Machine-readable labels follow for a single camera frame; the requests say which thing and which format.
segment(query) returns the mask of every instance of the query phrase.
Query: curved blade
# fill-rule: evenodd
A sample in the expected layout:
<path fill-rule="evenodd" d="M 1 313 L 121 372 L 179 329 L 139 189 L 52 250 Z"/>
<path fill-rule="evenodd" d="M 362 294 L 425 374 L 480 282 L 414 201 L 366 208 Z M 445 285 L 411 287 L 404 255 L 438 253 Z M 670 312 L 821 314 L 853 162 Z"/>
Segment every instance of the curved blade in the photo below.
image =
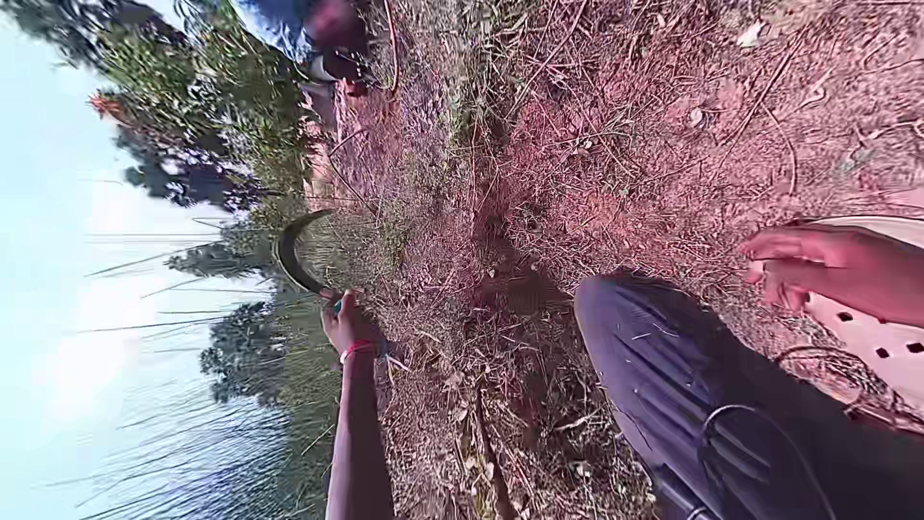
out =
<path fill-rule="evenodd" d="M 318 218 L 332 214 L 334 211 L 334 209 L 323 209 L 308 213 L 304 217 L 292 221 L 283 229 L 282 234 L 279 235 L 279 240 L 273 244 L 273 256 L 279 262 L 279 266 L 283 268 L 283 272 L 286 273 L 293 285 L 304 291 L 321 294 L 321 290 L 325 289 L 325 286 L 312 278 L 298 262 L 295 252 L 296 239 L 305 226 Z"/>

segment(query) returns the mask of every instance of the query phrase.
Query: dirt ground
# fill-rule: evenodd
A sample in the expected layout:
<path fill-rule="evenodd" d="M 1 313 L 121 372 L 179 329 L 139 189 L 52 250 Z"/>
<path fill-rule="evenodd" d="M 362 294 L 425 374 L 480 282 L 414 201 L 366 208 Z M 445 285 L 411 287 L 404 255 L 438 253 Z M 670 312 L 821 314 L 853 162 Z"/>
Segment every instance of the dirt ground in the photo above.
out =
<path fill-rule="evenodd" d="M 770 357 L 836 346 L 764 306 L 736 246 L 795 219 L 924 217 L 914 2 L 391 8 L 401 82 L 337 107 L 332 182 L 394 262 L 363 289 L 402 364 L 382 403 L 400 517 L 653 517 L 571 314 L 580 280 L 668 279 Z M 835 357 L 785 367 L 891 399 Z"/>

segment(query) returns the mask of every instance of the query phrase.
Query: blue clothing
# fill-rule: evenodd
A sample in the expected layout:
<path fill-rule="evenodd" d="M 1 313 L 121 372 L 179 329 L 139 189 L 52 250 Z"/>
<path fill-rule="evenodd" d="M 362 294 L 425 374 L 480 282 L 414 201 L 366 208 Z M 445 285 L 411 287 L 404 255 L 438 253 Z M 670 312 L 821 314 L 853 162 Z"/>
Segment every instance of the blue clothing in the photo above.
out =
<path fill-rule="evenodd" d="M 281 51 L 295 63 L 320 54 L 305 29 L 305 18 L 316 0 L 234 0 L 244 27 L 258 40 Z"/>

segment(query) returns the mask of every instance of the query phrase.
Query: bracelet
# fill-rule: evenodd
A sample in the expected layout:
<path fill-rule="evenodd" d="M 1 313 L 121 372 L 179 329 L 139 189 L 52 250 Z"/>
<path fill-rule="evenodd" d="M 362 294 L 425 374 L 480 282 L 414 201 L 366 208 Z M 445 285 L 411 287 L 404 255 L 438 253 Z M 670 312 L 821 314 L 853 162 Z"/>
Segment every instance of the bracelet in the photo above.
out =
<path fill-rule="evenodd" d="M 372 343 L 371 340 L 354 341 L 353 344 L 350 345 L 350 347 L 344 351 L 344 353 L 340 354 L 340 365 L 342 365 L 343 363 L 347 361 L 347 358 L 349 357 L 350 354 L 354 352 L 368 351 L 369 349 L 373 349 L 373 350 L 375 349 L 375 345 Z"/>

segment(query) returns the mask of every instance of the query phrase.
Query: fingers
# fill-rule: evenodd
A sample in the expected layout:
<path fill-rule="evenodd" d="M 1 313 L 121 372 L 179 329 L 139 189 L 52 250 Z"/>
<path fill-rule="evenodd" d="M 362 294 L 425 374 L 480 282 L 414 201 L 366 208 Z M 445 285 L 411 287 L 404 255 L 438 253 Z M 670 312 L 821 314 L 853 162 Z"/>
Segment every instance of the fingers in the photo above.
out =
<path fill-rule="evenodd" d="M 353 293 L 353 290 L 347 289 L 344 292 L 343 299 L 340 301 L 340 315 L 337 318 L 352 316 L 353 309 L 356 307 L 356 294 Z"/>
<path fill-rule="evenodd" d="M 770 228 L 741 244 L 740 251 L 751 258 L 802 258 L 824 262 L 843 254 L 843 232 L 833 226 L 807 225 Z"/>
<path fill-rule="evenodd" d="M 321 324 L 324 331 L 331 330 L 337 323 L 337 316 L 334 315 L 334 300 L 327 300 L 321 307 Z"/>
<path fill-rule="evenodd" d="M 834 282 L 833 271 L 816 262 L 782 259 L 764 262 L 764 298 L 793 311 L 800 311 L 808 300 L 809 292 L 829 295 L 840 292 Z"/>

